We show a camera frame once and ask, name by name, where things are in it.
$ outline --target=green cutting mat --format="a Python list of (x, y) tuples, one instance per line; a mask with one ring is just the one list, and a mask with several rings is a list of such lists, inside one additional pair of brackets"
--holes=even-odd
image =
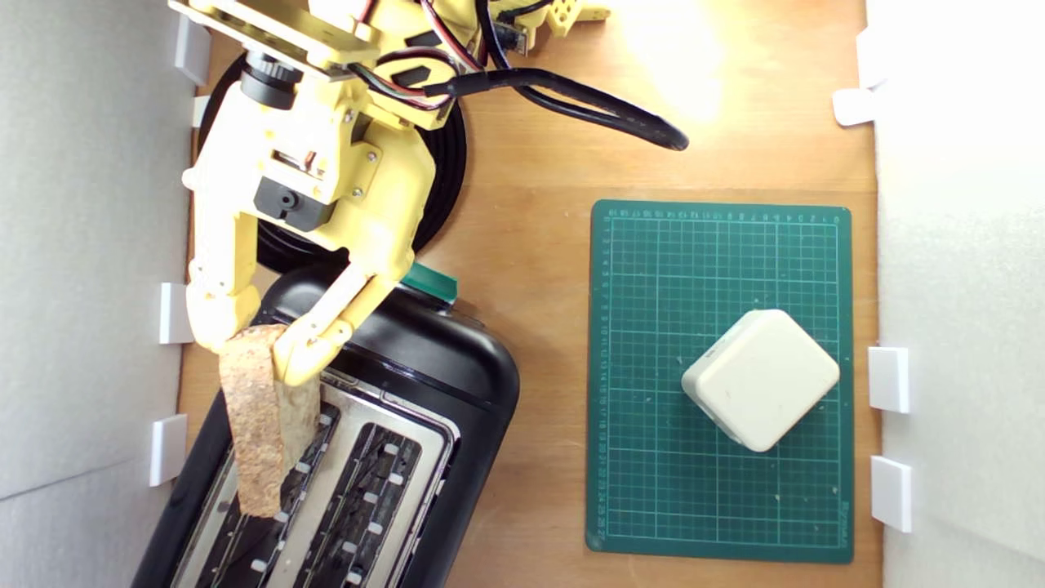
[[(600, 201), (593, 209), (588, 546), (853, 559), (853, 292), (844, 208)], [(745, 312), (787, 311), (841, 381), (772, 450), (730, 441), (682, 372)]]

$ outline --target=wooden table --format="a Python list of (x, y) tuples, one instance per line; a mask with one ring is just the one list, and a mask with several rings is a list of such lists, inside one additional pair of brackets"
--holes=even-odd
[[(469, 166), (457, 211), (420, 260), (514, 356), (522, 391), (448, 586), (845, 586), (882, 583), (870, 518), (863, 350), (876, 343), (876, 183), (869, 127), (834, 121), (856, 84), (862, 0), (613, 0), (604, 24), (530, 58), (680, 125), (672, 152), (556, 116), (510, 91), (467, 99)], [(215, 40), (211, 79), (238, 48)], [(588, 233), (601, 197), (847, 206), (854, 225), (856, 558), (774, 564), (594, 554), (584, 546)], [(186, 348), (180, 409), (199, 427), (215, 364)]]

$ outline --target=green tab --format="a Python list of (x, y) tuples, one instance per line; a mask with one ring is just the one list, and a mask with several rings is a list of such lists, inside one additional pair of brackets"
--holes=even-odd
[(457, 279), (416, 261), (410, 267), (407, 276), (402, 278), (402, 283), (424, 291), (428, 297), (438, 299), (447, 305), (454, 305), (457, 302)]

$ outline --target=robotic arm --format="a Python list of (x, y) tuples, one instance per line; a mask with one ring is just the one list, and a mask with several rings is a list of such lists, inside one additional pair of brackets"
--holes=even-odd
[[(598, 90), (542, 70), (483, 71), (487, 53), (506, 65), (503, 43), (532, 46), (541, 22), (564, 34), (608, 11), (583, 0), (500, 0), (494, 22), (486, 2), (366, 0), (353, 16), (342, 1), (312, 0), (306, 11), (281, 0), (169, 0), (248, 49), (240, 81), (183, 175), (195, 192), (188, 312), (203, 347), (219, 352), (258, 310), (251, 278), (263, 218), (350, 252), (344, 273), (273, 348), (276, 378), (288, 385), (325, 369), (414, 261), (435, 175), (417, 128), (440, 127), (459, 95), (512, 86), (545, 108), (684, 148), (677, 130)], [(541, 85), (603, 112), (532, 88)]]

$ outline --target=white cube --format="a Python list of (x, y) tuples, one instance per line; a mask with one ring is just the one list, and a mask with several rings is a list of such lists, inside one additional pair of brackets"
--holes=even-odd
[(730, 439), (768, 451), (838, 383), (838, 364), (787, 313), (751, 311), (682, 375)]

